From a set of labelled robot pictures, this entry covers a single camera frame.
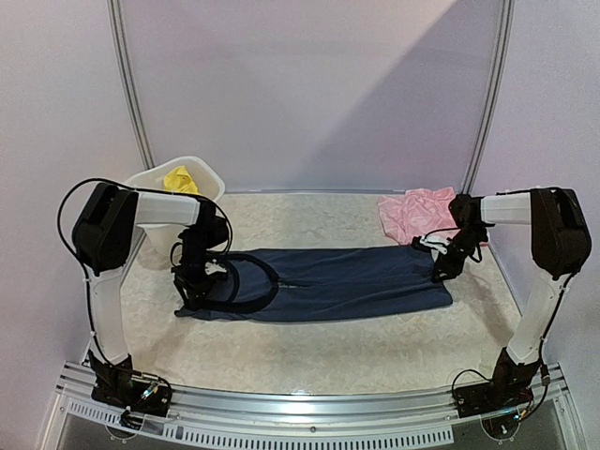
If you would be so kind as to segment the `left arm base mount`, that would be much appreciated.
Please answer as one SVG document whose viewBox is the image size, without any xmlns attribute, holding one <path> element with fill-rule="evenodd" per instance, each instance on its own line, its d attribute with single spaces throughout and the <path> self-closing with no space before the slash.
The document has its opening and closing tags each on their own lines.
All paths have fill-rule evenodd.
<svg viewBox="0 0 600 450">
<path fill-rule="evenodd" d="M 173 388 L 164 378 L 135 370 L 129 355 L 119 364 L 106 363 L 88 353 L 96 375 L 91 399 L 134 413 L 168 415 Z"/>
</svg>

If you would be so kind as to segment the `pink patterned shorts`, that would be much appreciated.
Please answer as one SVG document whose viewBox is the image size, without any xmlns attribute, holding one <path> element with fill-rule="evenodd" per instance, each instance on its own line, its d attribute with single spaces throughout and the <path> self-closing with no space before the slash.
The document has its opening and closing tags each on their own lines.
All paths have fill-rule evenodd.
<svg viewBox="0 0 600 450">
<path fill-rule="evenodd" d="M 429 232 L 454 237 L 458 230 L 449 204 L 455 197 L 452 187 L 419 188 L 399 196 L 380 196 L 377 206 L 384 235 L 404 246 L 408 246 L 415 236 Z"/>
</svg>

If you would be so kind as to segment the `dark blue garment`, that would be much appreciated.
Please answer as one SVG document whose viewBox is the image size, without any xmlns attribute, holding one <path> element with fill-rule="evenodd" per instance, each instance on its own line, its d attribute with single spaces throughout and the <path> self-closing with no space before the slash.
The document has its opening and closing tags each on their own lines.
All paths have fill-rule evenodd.
<svg viewBox="0 0 600 450">
<path fill-rule="evenodd" d="M 410 313 L 452 304 L 431 279 L 434 262 L 410 247 L 254 249 L 220 261 L 227 272 L 180 318 L 319 323 Z"/>
</svg>

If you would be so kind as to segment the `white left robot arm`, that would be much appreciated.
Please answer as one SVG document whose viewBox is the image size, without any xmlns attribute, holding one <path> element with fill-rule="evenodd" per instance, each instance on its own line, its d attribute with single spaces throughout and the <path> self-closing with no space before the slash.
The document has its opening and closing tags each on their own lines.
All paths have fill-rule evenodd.
<svg viewBox="0 0 600 450">
<path fill-rule="evenodd" d="M 138 231 L 149 225 L 176 225 L 201 237 L 216 234 L 217 241 L 205 244 L 214 248 L 231 236 L 231 226 L 222 209 L 203 196 L 127 187 L 101 178 L 87 182 L 94 187 L 71 240 L 85 276 L 92 354 L 109 367 L 118 366 L 129 358 L 121 283 Z"/>
</svg>

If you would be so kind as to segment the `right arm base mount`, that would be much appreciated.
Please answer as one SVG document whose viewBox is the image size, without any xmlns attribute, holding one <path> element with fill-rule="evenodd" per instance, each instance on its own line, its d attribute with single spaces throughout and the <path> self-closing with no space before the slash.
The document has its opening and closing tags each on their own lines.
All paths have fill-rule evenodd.
<svg viewBox="0 0 600 450">
<path fill-rule="evenodd" d="M 480 376 L 483 381 L 457 387 L 458 378 L 466 373 Z M 475 369 L 459 372 L 451 384 L 451 395 L 460 418 L 499 412 L 525 405 L 522 412 L 516 413 L 515 421 L 520 422 L 537 409 L 531 383 L 540 373 L 544 386 L 541 401 L 546 399 L 550 382 L 548 365 L 541 357 L 530 364 L 515 363 L 503 349 L 498 357 L 493 374 L 486 378 Z"/>
</svg>

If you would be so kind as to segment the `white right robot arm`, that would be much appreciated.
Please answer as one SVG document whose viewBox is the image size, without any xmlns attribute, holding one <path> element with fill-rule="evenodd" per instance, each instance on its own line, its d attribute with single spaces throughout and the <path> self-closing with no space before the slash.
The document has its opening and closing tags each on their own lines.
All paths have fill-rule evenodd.
<svg viewBox="0 0 600 450">
<path fill-rule="evenodd" d="M 536 187 L 474 197 L 459 194 L 449 211 L 457 234 L 442 244 L 434 263 L 434 282 L 457 278 L 467 259 L 488 240 L 496 225 L 526 225 L 538 268 L 525 312 L 502 355 L 508 369 L 536 371 L 549 329 L 570 281 L 592 252 L 592 238 L 576 192 Z"/>
</svg>

